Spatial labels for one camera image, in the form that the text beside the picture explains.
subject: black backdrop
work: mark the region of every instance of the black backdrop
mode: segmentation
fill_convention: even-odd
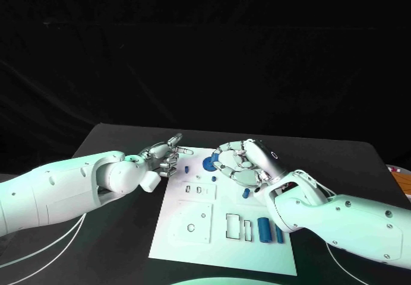
[[[100,122],[368,141],[411,167],[402,23],[285,25],[263,2],[192,2],[5,4],[0,172],[70,158]]]

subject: dark table surface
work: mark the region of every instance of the dark table surface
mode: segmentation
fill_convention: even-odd
[[[217,148],[230,141],[262,139],[289,169],[308,171],[338,194],[411,209],[377,151],[365,142],[100,124],[74,157],[112,150],[138,154],[146,146],[168,140],[178,132],[184,133],[181,145],[188,147]],[[204,277],[252,278],[280,284],[360,284],[337,265],[325,242],[308,229],[292,234],[298,277],[149,258],[166,185],[164,179],[153,193],[139,187],[128,197],[89,213],[67,252],[21,284],[172,284]],[[76,222],[77,219],[22,230],[0,257],[0,264],[55,241]],[[68,242],[70,238],[38,256],[2,268],[0,284],[9,284],[41,269]],[[411,270],[380,264],[340,249],[332,248],[332,251],[342,266],[370,285],[411,280]]]

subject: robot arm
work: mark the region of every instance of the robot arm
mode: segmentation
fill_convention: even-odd
[[[61,223],[125,197],[138,186],[153,192],[177,173],[182,134],[139,155],[109,151],[47,164],[0,183],[0,236]]]
[[[267,206],[279,228],[288,233],[308,228],[332,246],[377,262],[411,269],[411,211],[337,195],[303,170],[285,170],[278,154],[260,141],[231,142],[220,146],[215,153],[240,151],[239,147],[233,148],[237,145],[241,145],[243,161],[252,162],[249,168],[239,164],[244,169],[226,172],[220,161],[214,166],[240,185],[254,186],[254,197]],[[254,181],[241,174],[250,169],[256,171]]]

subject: blue disc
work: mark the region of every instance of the blue disc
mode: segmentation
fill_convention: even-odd
[[[211,172],[217,171],[217,168],[213,165],[213,157],[211,156],[204,159],[204,168],[207,171],[211,171]]]

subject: robotic hand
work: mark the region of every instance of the robotic hand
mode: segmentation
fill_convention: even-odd
[[[153,192],[177,173],[182,134],[139,155],[109,151],[47,164],[0,183],[0,236],[71,220],[132,193],[139,184]]]
[[[230,150],[239,171],[218,161],[221,152]],[[337,195],[303,170],[286,171],[278,154],[259,140],[221,145],[211,161],[241,186],[254,188],[253,195],[267,206],[285,232],[306,227],[332,246],[377,262],[411,269],[410,210]]]

